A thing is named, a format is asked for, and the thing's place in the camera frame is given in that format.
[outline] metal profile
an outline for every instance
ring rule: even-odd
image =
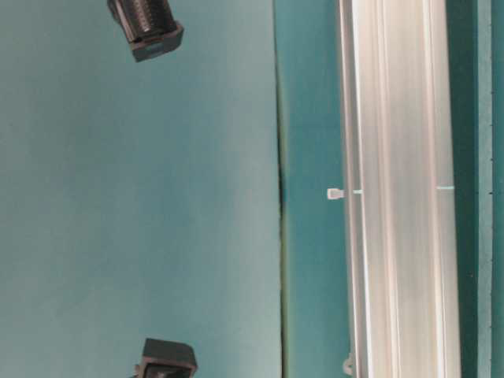
[[[459,378],[443,0],[340,0],[356,378]]]

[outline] teal panel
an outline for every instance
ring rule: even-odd
[[[476,7],[447,0],[462,376],[477,374]]]
[[[504,2],[492,2],[494,85],[494,280],[492,377],[504,376]]]
[[[478,376],[491,376],[492,69],[491,0],[477,1]]]
[[[2,377],[126,378],[147,336],[280,376],[272,3],[172,7],[136,64],[105,0],[0,2]]]
[[[350,351],[335,33],[333,0],[276,0],[288,378],[344,377]]]

